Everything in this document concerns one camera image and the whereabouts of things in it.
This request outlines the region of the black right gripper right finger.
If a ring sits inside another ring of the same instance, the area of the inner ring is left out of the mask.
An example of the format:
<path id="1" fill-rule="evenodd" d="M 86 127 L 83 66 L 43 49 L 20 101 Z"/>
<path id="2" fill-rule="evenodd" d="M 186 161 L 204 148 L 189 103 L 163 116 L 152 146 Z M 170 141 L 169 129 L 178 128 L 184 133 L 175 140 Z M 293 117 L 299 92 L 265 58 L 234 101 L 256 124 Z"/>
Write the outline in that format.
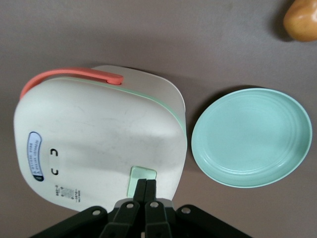
<path id="1" fill-rule="evenodd" d="M 156 199 L 156 180 L 147 180 L 145 190 L 145 237 L 171 238 L 165 206 Z"/>

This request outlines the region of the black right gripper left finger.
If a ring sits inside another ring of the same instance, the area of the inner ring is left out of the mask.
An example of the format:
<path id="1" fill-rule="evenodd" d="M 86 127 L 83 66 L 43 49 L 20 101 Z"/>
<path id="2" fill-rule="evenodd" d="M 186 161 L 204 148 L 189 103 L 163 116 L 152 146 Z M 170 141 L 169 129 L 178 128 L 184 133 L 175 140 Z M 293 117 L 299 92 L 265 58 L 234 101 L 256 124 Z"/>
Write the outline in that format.
<path id="1" fill-rule="evenodd" d="M 144 229 L 144 199 L 147 181 L 137 182 L 132 200 L 123 202 L 116 210 L 111 222 L 102 231 L 102 238 L 142 238 Z"/>

